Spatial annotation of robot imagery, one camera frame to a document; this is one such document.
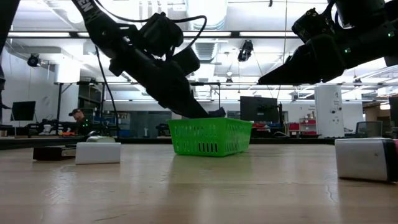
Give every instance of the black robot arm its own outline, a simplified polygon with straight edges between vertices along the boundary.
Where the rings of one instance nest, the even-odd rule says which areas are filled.
[[[193,97],[186,79],[199,69],[199,59],[190,47],[192,44],[174,55],[174,49],[183,43],[183,33],[164,13],[154,14],[137,30],[134,25],[114,21],[105,13],[106,9],[100,8],[98,0],[72,1],[84,18],[90,39],[111,59],[112,73],[119,76],[127,72],[160,106],[177,114],[188,118],[210,117]],[[166,55],[167,59],[163,61],[154,55]]]
[[[342,28],[331,7],[336,4]],[[398,0],[329,0],[319,14],[308,10],[292,30],[305,43],[284,64],[259,79],[260,85],[328,82],[344,70],[384,57],[398,64]]]

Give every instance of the office chair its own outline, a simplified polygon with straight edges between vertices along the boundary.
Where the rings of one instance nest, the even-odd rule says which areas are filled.
[[[382,137],[382,121],[362,121],[356,123],[356,138]]]

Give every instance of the green plastic basket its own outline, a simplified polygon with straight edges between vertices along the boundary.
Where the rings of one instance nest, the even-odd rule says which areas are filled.
[[[231,118],[169,121],[174,152],[194,156],[227,156],[249,148],[252,123]]]

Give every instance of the wood grain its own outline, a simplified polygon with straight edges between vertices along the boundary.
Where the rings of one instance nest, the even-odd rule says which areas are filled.
[[[253,145],[225,158],[124,145],[121,164],[0,151],[1,223],[397,223],[396,185],[336,178],[323,145]]]

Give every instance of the person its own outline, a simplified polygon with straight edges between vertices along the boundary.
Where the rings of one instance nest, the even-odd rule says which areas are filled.
[[[6,77],[4,76],[4,72],[3,72],[1,64],[0,64],[0,124],[2,124],[2,110],[3,109],[5,109],[5,110],[11,109],[10,107],[8,107],[2,103],[1,93],[4,90],[5,86],[6,86]]]
[[[92,122],[85,116],[81,109],[73,109],[69,113],[69,116],[72,116],[77,123],[75,132],[78,135],[86,136],[93,130]]]

